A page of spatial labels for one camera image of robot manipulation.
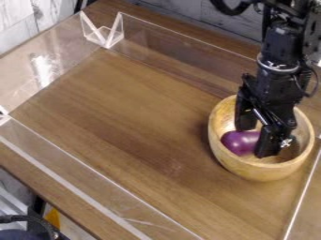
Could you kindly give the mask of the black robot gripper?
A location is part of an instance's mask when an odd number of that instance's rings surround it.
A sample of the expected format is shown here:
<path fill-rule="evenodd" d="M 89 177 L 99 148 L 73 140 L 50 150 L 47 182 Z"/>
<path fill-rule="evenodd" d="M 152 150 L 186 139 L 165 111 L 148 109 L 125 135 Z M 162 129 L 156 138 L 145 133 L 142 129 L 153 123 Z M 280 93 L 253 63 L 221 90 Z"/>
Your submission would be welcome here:
<path fill-rule="evenodd" d="M 280 128 L 296 128 L 295 106 L 301 102 L 312 77 L 312 68 L 304 60 L 271 60 L 257 56 L 257 75 L 245 74 L 234 106 L 234 127 L 239 131 L 261 127 L 255 155 L 276 156 L 289 147 L 293 136 L 285 137 Z"/>

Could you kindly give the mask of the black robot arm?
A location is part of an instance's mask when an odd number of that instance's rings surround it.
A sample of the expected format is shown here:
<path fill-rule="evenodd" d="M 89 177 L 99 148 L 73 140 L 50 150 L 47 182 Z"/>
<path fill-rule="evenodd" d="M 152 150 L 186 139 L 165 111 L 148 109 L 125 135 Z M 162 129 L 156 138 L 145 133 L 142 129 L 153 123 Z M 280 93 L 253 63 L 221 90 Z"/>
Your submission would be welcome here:
<path fill-rule="evenodd" d="M 292 144 L 295 106 L 317 92 L 309 83 L 319 78 L 312 62 L 321 53 L 321 0 L 241 0 L 236 7 L 224 0 L 210 2 L 229 16 L 264 6 L 259 69 L 256 75 L 243 75 L 234 127 L 244 131 L 261 125 L 255 154 L 259 158 L 276 156 Z"/>

